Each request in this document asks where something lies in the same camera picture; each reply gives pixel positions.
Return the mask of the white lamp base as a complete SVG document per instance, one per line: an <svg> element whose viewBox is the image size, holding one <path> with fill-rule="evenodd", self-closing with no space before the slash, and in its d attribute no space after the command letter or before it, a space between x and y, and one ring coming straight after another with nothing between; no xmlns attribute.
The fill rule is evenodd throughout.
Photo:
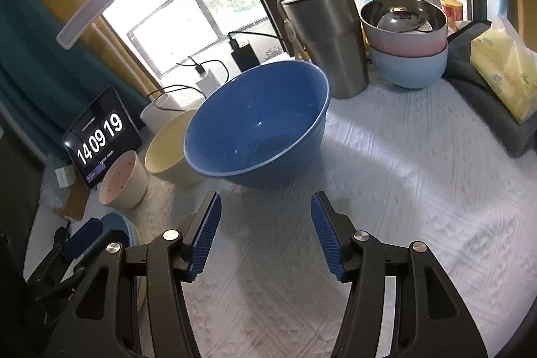
<svg viewBox="0 0 537 358"><path fill-rule="evenodd" d="M149 132L156 135L162 127L183 112L184 109L178 102L169 93L165 93L142 110L140 119Z"/></svg>

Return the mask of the clear plastic bag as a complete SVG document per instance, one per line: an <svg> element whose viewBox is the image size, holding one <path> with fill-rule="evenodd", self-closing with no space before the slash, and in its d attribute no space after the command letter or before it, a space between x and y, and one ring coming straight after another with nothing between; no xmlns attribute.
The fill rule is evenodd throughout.
<svg viewBox="0 0 537 358"><path fill-rule="evenodd" d="M62 209L68 198L63 168L65 162L54 154L46 157L46 166L40 187L39 204L52 209Z"/></svg>

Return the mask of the cream bowl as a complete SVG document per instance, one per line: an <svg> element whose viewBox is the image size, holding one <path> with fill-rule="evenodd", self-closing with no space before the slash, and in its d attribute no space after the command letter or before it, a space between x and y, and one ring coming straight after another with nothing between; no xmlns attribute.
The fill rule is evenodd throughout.
<svg viewBox="0 0 537 358"><path fill-rule="evenodd" d="M177 186L197 185L206 180L188 164L184 152L185 135L195 113L181 113L158 131L147 148L147 172Z"/></svg>

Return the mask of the tablet showing clock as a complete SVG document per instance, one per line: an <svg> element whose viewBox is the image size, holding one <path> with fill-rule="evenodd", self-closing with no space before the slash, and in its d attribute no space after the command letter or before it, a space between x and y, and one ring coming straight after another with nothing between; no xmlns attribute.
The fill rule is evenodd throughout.
<svg viewBox="0 0 537 358"><path fill-rule="evenodd" d="M92 190L120 155L136 151L142 138L115 88L109 86L62 138L78 174Z"/></svg>

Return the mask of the yellow tissue pack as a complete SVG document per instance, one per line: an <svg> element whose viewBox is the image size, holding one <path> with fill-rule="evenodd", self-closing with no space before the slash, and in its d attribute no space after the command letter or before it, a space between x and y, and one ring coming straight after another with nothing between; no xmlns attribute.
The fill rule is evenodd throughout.
<svg viewBox="0 0 537 358"><path fill-rule="evenodd" d="M471 64L518 124L536 113L536 52L497 15L471 43Z"/></svg>

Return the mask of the white lamp head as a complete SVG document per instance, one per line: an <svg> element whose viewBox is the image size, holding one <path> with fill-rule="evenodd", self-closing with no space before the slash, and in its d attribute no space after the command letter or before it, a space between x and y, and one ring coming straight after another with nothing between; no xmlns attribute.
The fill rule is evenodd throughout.
<svg viewBox="0 0 537 358"><path fill-rule="evenodd" d="M69 50L101 14L115 0L86 0L67 20L56 36L56 41L65 50Z"/></svg>

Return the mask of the steel inner bowl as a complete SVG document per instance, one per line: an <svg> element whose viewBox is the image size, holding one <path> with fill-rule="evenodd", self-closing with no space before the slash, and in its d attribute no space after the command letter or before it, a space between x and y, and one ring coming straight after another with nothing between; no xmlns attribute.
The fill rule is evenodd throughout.
<svg viewBox="0 0 537 358"><path fill-rule="evenodd" d="M432 33L447 26L441 9L425 0L372 0L360 11L365 23L392 33Z"/></svg>

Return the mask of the large light blue plate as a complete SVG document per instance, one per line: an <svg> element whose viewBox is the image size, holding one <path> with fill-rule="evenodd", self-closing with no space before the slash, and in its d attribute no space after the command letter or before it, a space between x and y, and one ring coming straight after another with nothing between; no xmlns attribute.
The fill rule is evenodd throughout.
<svg viewBox="0 0 537 358"><path fill-rule="evenodd" d="M128 242L125 244L125 247L136 246L139 244L139 234L137 232L136 226L129 221L129 219L122 213L111 212L99 217L100 222L103 225L103 232L96 237L94 240L81 254L76 263L85 261L89 257L89 253L105 238L105 235L112 230L119 230L124 232L128 237ZM137 311L140 311L147 293L147 281L137 276L136 278L136 287L137 287Z"/></svg>

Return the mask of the white textured tablecloth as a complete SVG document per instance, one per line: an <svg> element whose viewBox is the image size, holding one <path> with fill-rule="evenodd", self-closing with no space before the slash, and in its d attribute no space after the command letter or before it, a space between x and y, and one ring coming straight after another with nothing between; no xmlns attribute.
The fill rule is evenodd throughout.
<svg viewBox="0 0 537 358"><path fill-rule="evenodd" d="M318 156L289 185L150 177L128 219L149 243L209 191L221 195L221 220L204 271L184 288L204 357L330 355L349 288L330 273L310 218L317 191L384 243L427 244L489 356L536 296L536 153L510 158L445 81L408 92L372 73L362 94L331 102Z"/></svg>

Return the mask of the dark blue bowl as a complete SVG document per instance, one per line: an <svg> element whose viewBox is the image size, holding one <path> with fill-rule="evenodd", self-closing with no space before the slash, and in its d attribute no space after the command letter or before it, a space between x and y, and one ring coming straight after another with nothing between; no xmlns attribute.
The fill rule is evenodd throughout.
<svg viewBox="0 0 537 358"><path fill-rule="evenodd" d="M251 68L197 109L184 138L186 160L237 185L285 185L317 157L329 104L329 80L313 63Z"/></svg>

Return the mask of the white bowl pink inside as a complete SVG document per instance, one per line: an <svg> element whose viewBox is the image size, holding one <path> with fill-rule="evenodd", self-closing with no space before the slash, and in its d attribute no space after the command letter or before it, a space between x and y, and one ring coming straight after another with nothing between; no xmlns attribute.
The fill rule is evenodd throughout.
<svg viewBox="0 0 537 358"><path fill-rule="evenodd" d="M98 199L104 206L130 210L141 202L147 185L147 172L137 152L127 151L106 172Z"/></svg>

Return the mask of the steel travel tumbler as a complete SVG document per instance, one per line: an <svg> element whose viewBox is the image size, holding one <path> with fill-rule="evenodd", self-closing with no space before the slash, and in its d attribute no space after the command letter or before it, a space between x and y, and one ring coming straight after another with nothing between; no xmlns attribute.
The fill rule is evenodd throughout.
<svg viewBox="0 0 537 358"><path fill-rule="evenodd" d="M326 74L331 96L347 99L369 85L367 57L355 0L278 0L288 36L298 40Z"/></svg>

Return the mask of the pink small bowl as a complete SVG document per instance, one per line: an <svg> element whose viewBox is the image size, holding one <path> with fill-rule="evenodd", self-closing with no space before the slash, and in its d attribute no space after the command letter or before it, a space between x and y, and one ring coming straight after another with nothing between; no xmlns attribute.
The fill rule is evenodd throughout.
<svg viewBox="0 0 537 358"><path fill-rule="evenodd" d="M361 22L368 43L374 49L400 57L426 57L442 52L447 45L448 26L444 22L431 32L394 33Z"/></svg>

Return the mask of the light blue small bowl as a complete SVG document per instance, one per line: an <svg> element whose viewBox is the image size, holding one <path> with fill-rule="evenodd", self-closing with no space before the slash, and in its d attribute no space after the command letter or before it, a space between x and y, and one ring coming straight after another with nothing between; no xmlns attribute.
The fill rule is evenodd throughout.
<svg viewBox="0 0 537 358"><path fill-rule="evenodd" d="M448 63L448 46L425 57L402 57L386 54L370 47L372 64L381 76L393 85L405 89L422 89L441 79Z"/></svg>

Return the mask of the dark grey folded cloth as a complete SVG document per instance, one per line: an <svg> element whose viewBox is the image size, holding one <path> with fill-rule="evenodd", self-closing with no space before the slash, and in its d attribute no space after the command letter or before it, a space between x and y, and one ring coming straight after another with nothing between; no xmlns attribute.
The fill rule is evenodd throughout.
<svg viewBox="0 0 537 358"><path fill-rule="evenodd" d="M536 149L536 114L518 124L470 63L471 42L490 28L487 20L472 20L448 37L448 62L442 76L487 124L511 158Z"/></svg>

